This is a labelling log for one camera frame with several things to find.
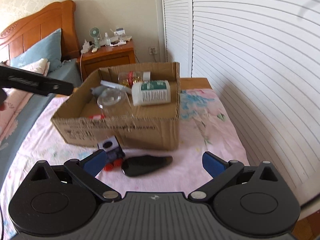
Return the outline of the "clear plastic jar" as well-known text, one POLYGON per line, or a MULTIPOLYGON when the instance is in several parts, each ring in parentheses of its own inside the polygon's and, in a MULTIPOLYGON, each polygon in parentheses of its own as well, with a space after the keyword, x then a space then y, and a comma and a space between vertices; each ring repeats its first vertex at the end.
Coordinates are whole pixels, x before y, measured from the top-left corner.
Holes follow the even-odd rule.
POLYGON ((123 90, 107 88, 99 95, 97 104, 106 118, 133 116, 127 93, 123 90))

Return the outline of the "white refill pack box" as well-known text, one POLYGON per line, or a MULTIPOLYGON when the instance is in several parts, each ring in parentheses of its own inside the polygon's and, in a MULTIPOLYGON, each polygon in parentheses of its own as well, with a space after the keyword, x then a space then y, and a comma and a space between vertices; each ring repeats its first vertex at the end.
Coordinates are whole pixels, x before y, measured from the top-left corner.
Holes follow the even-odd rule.
POLYGON ((127 94, 131 94, 131 88, 126 87, 126 86, 124 86, 124 85, 120 85, 120 84, 118 84, 118 83, 101 80, 101 81, 100 81, 100 84, 101 84, 102 86, 105 86, 105 87, 108 87, 108 88, 113 88, 113 89, 122 90, 122 91, 126 92, 127 94))

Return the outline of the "pink folded quilt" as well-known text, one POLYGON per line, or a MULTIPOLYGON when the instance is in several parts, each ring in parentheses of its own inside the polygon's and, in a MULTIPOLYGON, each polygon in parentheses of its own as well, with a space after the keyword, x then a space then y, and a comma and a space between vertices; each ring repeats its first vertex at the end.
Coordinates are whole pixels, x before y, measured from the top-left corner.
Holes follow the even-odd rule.
MULTIPOLYGON (((47 59, 30 63, 21 67, 22 70, 47 76, 50 62, 47 59)), ((1 141, 8 139, 18 126, 17 117, 30 100, 32 93, 14 88, 5 88, 8 97, 5 101, 5 110, 1 112, 1 141)))

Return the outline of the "blue bed sheet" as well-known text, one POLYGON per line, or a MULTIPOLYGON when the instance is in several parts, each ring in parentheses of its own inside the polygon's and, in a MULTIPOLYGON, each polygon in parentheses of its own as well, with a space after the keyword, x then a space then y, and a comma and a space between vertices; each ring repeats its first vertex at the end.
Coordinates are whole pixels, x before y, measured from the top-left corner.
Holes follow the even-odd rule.
MULTIPOLYGON (((82 84, 76 59, 63 62, 60 68, 48 73, 47 76, 72 83, 74 87, 79 87, 82 84)), ((3 184, 16 153, 28 132, 54 97, 54 94, 48 96, 34 94, 18 114, 16 118, 17 127, 7 139, 1 142, 1 184, 3 184)))

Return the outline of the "black toy train car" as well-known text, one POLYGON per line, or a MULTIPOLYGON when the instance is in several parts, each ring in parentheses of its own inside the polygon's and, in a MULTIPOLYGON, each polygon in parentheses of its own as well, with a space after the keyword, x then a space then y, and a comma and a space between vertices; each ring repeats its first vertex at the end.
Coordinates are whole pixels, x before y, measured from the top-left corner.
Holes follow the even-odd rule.
POLYGON ((104 166, 104 171, 108 172, 112 171, 114 168, 121 167, 125 158, 125 153, 115 136, 99 142, 98 148, 106 152, 106 164, 104 166))

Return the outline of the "black teardrop-shaped case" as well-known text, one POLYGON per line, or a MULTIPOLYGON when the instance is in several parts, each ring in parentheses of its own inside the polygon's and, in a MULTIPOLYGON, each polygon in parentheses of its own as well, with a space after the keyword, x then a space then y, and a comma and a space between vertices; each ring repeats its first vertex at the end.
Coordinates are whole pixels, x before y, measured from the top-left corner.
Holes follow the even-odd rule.
POLYGON ((142 155, 130 157, 123 161, 121 169, 128 177, 143 176, 169 166, 173 161, 172 156, 142 155))

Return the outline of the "white power strip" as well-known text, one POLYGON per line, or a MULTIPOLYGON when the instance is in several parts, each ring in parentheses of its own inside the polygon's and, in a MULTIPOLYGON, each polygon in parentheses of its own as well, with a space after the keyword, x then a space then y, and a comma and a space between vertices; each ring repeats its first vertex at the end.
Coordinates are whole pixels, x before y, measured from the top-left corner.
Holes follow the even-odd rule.
POLYGON ((84 44, 82 45, 81 54, 88 53, 92 48, 92 45, 87 40, 84 40, 84 44))

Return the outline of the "wooden nightstand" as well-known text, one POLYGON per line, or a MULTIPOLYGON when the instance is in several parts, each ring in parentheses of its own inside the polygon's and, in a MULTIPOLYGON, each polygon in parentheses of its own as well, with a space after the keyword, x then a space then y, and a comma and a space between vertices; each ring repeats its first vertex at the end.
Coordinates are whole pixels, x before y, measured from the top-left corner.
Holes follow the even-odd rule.
POLYGON ((115 47, 103 46, 95 53, 89 51, 82 54, 76 62, 84 81, 89 74, 99 68, 135 63, 134 42, 129 41, 125 45, 115 47))

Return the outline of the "wooden bed headboard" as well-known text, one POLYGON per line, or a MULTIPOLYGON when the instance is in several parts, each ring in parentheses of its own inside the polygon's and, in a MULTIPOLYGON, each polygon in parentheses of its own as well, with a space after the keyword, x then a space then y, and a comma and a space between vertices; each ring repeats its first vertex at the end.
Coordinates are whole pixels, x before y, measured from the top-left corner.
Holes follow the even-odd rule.
POLYGON ((1 61, 24 53, 35 43, 61 29, 62 59, 80 55, 80 43, 75 29, 76 3, 72 0, 54 2, 42 10, 10 24, 1 32, 1 61))

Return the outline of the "small green desk fan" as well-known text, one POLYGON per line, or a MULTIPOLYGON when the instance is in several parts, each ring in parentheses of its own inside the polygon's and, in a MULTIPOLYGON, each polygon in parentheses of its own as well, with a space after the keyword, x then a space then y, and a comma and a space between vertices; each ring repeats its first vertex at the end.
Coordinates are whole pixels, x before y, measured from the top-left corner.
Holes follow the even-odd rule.
POLYGON ((95 48, 100 48, 100 43, 99 43, 99 37, 100 37, 100 29, 98 27, 93 27, 89 31, 90 37, 93 38, 94 42, 94 47, 95 48))

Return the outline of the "small clear spray bottle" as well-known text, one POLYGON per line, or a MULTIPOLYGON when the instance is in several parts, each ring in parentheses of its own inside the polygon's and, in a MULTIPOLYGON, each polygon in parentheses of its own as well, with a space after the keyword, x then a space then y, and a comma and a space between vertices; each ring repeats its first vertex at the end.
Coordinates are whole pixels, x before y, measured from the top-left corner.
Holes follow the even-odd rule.
POLYGON ((108 35, 108 33, 106 32, 105 33, 105 38, 104 38, 104 41, 105 41, 105 46, 110 46, 111 45, 111 39, 110 39, 110 37, 109 37, 109 35, 108 35))

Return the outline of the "clear bottle yellow capsules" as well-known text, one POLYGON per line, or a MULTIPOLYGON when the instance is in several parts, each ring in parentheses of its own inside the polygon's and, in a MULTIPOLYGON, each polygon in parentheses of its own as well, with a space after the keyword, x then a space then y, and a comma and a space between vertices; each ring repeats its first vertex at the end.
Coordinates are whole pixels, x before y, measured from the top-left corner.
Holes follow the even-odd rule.
POLYGON ((123 72, 118 75, 118 83, 131 88, 137 82, 150 81, 151 72, 123 72))

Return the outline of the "white medicine bottle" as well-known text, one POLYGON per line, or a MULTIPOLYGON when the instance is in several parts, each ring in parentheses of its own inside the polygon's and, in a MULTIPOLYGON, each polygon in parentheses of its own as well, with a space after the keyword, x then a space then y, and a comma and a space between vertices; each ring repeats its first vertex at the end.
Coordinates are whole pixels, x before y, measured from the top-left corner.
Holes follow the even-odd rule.
POLYGON ((137 82, 131 96, 134 106, 162 105, 171 102, 171 89, 167 80, 137 82))

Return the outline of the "white louvered closet doors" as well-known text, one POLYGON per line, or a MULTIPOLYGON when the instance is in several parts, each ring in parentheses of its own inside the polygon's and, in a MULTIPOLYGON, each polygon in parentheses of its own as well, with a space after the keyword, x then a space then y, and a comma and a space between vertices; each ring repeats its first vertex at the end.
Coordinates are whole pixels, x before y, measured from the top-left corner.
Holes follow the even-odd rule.
POLYGON ((167 59, 205 77, 249 161, 319 194, 319 0, 162 0, 167 59))

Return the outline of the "white wall socket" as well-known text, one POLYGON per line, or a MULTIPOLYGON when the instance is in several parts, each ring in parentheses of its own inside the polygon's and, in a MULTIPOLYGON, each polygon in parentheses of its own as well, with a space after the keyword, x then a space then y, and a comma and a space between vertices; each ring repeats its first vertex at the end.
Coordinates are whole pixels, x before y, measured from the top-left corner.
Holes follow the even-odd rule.
POLYGON ((157 48, 156 47, 149 47, 149 54, 150 55, 156 55, 157 54, 157 48))

